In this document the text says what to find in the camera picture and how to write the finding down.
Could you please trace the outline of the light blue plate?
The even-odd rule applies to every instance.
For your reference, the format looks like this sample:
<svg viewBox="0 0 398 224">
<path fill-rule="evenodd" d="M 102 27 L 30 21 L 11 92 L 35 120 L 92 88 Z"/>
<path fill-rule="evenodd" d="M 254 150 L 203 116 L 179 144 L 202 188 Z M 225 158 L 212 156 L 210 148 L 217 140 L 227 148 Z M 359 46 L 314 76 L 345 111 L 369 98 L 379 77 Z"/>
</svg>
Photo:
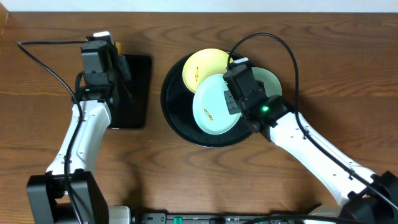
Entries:
<svg viewBox="0 0 398 224">
<path fill-rule="evenodd" d="M 212 135 L 226 133 L 241 117 L 240 112 L 229 113 L 225 91 L 228 91 L 228 87 L 223 75 L 215 74 L 202 81 L 194 94 L 193 117 L 205 133 Z"/>
</svg>

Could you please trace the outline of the pale green plate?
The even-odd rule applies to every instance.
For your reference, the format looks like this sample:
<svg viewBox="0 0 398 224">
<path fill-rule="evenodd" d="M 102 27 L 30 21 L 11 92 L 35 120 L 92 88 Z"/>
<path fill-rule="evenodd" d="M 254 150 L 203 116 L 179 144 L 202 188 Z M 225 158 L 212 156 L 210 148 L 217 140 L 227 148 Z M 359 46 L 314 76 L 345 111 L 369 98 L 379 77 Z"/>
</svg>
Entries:
<svg viewBox="0 0 398 224">
<path fill-rule="evenodd" d="M 274 95 L 282 95 L 282 86 L 279 79 L 269 70 L 265 68 L 252 67 L 254 78 L 263 83 L 266 95 L 268 97 Z"/>
</svg>

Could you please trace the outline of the yellow green sponge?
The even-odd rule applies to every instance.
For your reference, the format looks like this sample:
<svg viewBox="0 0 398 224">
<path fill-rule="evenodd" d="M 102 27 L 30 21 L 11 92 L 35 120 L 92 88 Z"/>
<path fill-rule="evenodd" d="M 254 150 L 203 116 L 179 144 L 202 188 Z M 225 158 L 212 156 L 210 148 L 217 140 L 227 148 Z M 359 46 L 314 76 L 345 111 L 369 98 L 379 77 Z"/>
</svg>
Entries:
<svg viewBox="0 0 398 224">
<path fill-rule="evenodd" d="M 121 43 L 118 41 L 115 41 L 115 46 L 116 46 L 116 49 L 118 50 L 118 54 L 121 54 L 122 53 Z"/>
</svg>

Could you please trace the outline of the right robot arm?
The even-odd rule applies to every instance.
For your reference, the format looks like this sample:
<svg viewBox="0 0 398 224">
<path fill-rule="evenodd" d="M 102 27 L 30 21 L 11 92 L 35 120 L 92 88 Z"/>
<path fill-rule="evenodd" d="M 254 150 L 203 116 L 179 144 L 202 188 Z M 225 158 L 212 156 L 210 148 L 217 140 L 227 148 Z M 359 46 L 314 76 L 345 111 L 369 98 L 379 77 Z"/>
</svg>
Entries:
<svg viewBox="0 0 398 224">
<path fill-rule="evenodd" d="M 256 81 L 226 83 L 249 127 L 293 155 L 332 194 L 337 211 L 313 211 L 296 219 L 316 223 L 397 223 L 397 177 L 363 167 L 315 131 L 280 95 L 266 96 Z"/>
</svg>

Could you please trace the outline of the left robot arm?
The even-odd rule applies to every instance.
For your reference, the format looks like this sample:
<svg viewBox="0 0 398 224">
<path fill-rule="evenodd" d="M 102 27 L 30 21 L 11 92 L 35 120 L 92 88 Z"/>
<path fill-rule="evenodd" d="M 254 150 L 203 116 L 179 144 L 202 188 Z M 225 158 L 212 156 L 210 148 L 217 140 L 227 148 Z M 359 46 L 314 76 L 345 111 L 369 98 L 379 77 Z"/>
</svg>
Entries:
<svg viewBox="0 0 398 224">
<path fill-rule="evenodd" d="M 72 119 L 45 174 L 27 183 L 30 208 L 35 223 L 131 223 L 131 209 L 108 206 L 93 175 L 104 132 L 133 123 L 131 71 L 112 40 L 80 44 L 84 70 L 67 89 Z"/>
</svg>

